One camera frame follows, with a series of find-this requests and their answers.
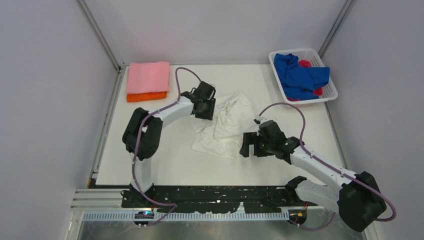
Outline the white printed t shirt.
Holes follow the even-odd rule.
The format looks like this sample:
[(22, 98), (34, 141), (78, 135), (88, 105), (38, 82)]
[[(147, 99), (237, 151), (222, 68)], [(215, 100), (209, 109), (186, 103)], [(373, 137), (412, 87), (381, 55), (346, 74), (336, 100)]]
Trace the white printed t shirt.
[(242, 158), (243, 134), (256, 132), (257, 114), (251, 101), (242, 93), (216, 99), (212, 120), (193, 120), (195, 132), (191, 149), (226, 160)]

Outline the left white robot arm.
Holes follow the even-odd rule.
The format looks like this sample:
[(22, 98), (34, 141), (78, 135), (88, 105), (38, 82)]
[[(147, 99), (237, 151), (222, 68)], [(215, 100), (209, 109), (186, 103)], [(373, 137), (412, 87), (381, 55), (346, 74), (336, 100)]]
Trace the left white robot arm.
[(122, 142), (132, 157), (130, 191), (141, 207), (148, 207), (151, 203), (163, 207), (177, 206), (175, 203), (153, 200), (150, 191), (154, 186), (153, 156), (159, 148), (162, 130), (169, 124), (190, 115), (211, 121), (216, 103), (215, 94), (213, 85), (201, 81), (198, 87), (179, 93), (176, 100), (157, 110), (148, 111), (141, 107), (134, 110), (124, 130)]

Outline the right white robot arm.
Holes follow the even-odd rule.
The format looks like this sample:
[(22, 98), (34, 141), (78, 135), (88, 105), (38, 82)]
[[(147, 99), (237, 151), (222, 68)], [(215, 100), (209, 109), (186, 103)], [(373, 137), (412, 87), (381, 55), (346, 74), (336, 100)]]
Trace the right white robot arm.
[(259, 124), (256, 132), (245, 132), (239, 153), (274, 156), (320, 180), (316, 184), (303, 176), (290, 180), (284, 187), (285, 198), (291, 205), (302, 201), (317, 204), (336, 214), (356, 232), (364, 231), (387, 210), (386, 202), (375, 178), (364, 171), (357, 174), (319, 158), (319, 155), (295, 136), (287, 137), (278, 124), (268, 120)]

